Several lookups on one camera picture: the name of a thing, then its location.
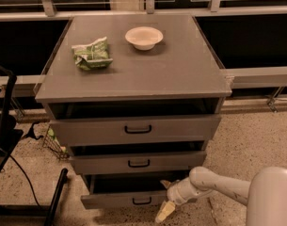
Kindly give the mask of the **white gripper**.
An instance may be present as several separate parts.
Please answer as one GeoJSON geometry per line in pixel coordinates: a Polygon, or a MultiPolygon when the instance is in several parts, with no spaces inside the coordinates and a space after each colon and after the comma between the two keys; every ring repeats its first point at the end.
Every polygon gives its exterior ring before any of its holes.
{"type": "Polygon", "coordinates": [[[194,186],[189,178],[170,182],[168,180],[161,180],[160,183],[167,190],[168,202],[163,202],[155,217],[156,223],[162,223],[168,216],[170,216],[176,208],[176,205],[183,205],[193,200],[200,198],[209,198],[215,195],[212,189],[202,190],[194,186]]]}

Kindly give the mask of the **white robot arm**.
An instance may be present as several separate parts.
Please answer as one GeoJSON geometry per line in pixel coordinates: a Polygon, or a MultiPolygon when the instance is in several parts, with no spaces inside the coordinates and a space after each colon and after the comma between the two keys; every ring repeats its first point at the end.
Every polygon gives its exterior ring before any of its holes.
{"type": "Polygon", "coordinates": [[[287,169],[264,168],[248,182],[195,167],[185,179],[173,183],[161,180],[161,184],[167,190],[167,199],[155,218],[157,223],[163,222],[178,205],[210,197],[216,191],[247,208],[246,226],[287,226],[287,169]]]}

